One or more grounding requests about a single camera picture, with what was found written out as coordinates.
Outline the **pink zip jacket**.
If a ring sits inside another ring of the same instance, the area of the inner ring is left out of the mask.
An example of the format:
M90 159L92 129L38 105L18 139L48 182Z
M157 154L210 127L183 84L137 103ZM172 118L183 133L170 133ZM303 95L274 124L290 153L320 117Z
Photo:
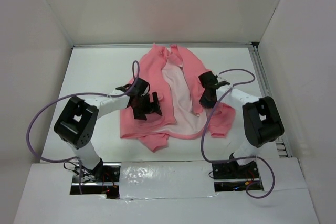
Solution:
M205 89L198 76L207 71L187 48L154 44L140 59L140 78L150 84L151 93L158 93L162 116L150 114L148 122L137 123L129 110L121 110L120 137L135 138L153 152L167 147L169 137L193 140L203 129L212 137L226 137L236 116L235 109L226 104L216 109L205 128L210 111L199 104Z

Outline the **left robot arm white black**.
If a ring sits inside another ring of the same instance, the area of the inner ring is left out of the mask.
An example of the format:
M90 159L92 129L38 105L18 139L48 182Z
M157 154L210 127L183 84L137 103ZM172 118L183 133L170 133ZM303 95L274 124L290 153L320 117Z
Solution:
M55 133L79 157L85 176L93 182L103 177L104 170L103 160L91 143L96 121L118 110L129 110L131 119L137 123L148 122L150 114L162 116L157 92L126 95L115 89L108 96L86 100L78 96L70 98L54 126Z

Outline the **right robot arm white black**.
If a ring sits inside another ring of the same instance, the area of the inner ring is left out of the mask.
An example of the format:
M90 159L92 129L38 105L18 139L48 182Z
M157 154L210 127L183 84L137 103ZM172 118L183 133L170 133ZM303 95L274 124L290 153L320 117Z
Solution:
M241 112L244 123L243 141L229 159L210 160L204 153L204 130L201 137L201 155L211 164L221 165L226 173L235 178L242 177L247 167L259 155L259 149L266 143L275 141L284 134L284 125L272 97L257 97L233 87L206 88L199 103L202 107L211 109L206 121L208 128L215 110L227 104L236 111Z

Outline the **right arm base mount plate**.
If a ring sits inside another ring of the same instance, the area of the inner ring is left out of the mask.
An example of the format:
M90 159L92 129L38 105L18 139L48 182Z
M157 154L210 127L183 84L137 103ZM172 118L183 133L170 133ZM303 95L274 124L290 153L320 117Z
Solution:
M258 167L255 161L244 166L236 162L213 164L212 171L208 173L214 181L215 192L263 190Z

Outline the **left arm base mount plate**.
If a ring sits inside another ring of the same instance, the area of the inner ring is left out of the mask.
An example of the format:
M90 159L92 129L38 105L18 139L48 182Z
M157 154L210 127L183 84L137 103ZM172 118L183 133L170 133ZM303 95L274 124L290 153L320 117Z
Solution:
M103 195L108 199L118 199L120 182L120 163L104 163L97 176L76 163L65 163L63 168L72 173L71 195Z

